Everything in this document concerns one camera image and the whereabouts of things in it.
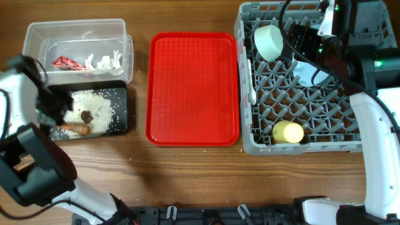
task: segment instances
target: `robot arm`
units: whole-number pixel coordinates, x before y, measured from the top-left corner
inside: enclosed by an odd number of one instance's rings
[[[400,87],[379,90],[378,96],[400,121],[400,114],[396,113],[400,112],[396,99],[400,96]],[[302,203],[304,220],[312,225],[356,225],[371,221],[378,224],[386,223],[389,218],[400,218],[400,145],[391,131],[392,124],[367,94],[350,96],[350,103],[361,133],[367,181],[365,205],[326,198],[306,200]]]
[[[9,65],[11,69],[0,74],[0,88],[10,98],[6,101],[1,97],[0,104],[11,108],[10,124],[2,129],[7,131],[7,138],[0,142],[0,186],[22,206],[62,207],[91,224],[121,221],[139,224],[136,215],[121,200],[80,180],[68,155],[36,126],[64,122],[66,111],[72,109],[73,100],[68,93],[50,91],[29,57],[16,57]],[[21,155],[26,154],[35,161],[21,170],[15,169]],[[1,207],[0,213],[16,219]]]

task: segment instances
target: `gray dish rack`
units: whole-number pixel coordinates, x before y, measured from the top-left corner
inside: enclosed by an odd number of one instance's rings
[[[296,64],[279,58],[266,62],[257,52],[254,32],[260,26],[278,26],[284,2],[245,2],[241,4],[234,25],[241,89],[241,125],[244,150],[250,155],[301,154],[317,151],[362,151],[356,118],[344,95],[343,87],[320,91],[298,84],[293,76]],[[380,48],[396,48],[396,40],[388,10],[382,2]],[[321,24],[324,14],[318,11],[319,1],[294,1],[284,15],[284,28],[296,24]],[[251,105],[249,95],[248,59],[251,62],[253,88],[257,103]],[[335,86],[332,77],[321,83],[322,88]],[[297,144],[276,144],[272,137],[274,125],[282,120],[299,123],[305,138]]]

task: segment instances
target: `green light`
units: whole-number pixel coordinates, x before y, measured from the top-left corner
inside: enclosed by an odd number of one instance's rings
[[[382,62],[381,61],[375,61],[374,62],[374,65],[375,65],[375,67],[380,67],[380,66],[382,66]]]

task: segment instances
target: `brown object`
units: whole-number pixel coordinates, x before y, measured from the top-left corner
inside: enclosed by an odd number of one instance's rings
[[[81,119],[83,120],[84,123],[88,124],[93,120],[93,117],[90,111],[83,111],[81,113]]]
[[[292,203],[293,198],[318,194],[348,203],[364,201],[366,180],[362,154],[324,152],[257,157],[241,151],[241,138],[232,146],[213,148],[160,148],[146,139],[146,81],[153,36],[161,31],[216,31],[234,35],[233,24],[243,0],[9,2],[0,5],[0,49],[6,49],[0,51],[3,67],[7,59],[21,53],[30,23],[123,18],[127,24],[127,33],[135,43],[134,81],[127,85],[132,129],[125,136],[57,142],[74,162],[79,177],[95,188],[115,194],[132,207],[165,208],[174,203],[182,207],[237,207],[240,204],[256,207]],[[400,43],[400,14],[397,13],[400,1],[384,2]],[[10,22],[9,18],[18,19]],[[37,206],[18,205],[2,188],[0,205],[15,215],[38,210]],[[5,224],[67,225],[71,224],[71,213],[54,207],[29,221],[10,221],[0,216],[0,225]]]
[[[91,129],[88,125],[78,122],[70,122],[68,124],[57,126],[57,128],[72,131],[82,136],[87,136],[91,132]]]

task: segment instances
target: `yellow object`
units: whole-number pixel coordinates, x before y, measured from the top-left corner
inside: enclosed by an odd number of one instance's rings
[[[277,143],[299,143],[304,137],[303,128],[291,121],[278,122],[272,130]]]

